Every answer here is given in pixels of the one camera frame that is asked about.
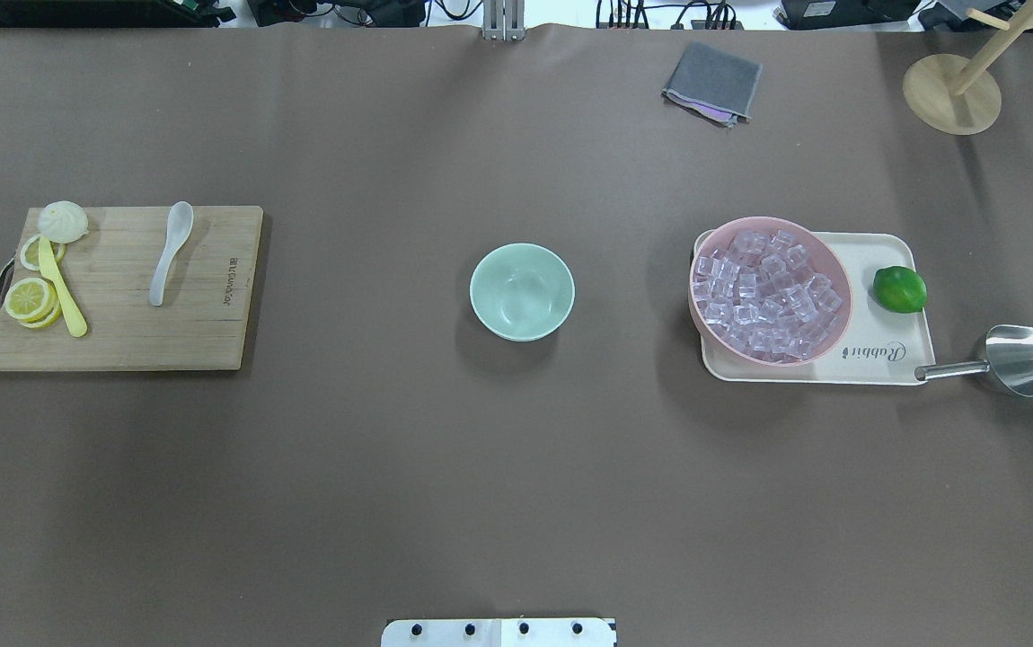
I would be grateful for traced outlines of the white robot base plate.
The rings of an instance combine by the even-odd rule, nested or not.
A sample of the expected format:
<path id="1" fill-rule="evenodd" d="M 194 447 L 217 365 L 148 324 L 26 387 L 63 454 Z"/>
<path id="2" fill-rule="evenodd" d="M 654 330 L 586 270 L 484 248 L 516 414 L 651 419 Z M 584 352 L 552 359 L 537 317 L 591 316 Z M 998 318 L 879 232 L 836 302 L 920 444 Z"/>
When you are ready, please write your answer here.
<path id="1" fill-rule="evenodd" d="M 381 646 L 616 646 L 614 619 L 510 617 L 397 619 Z"/>

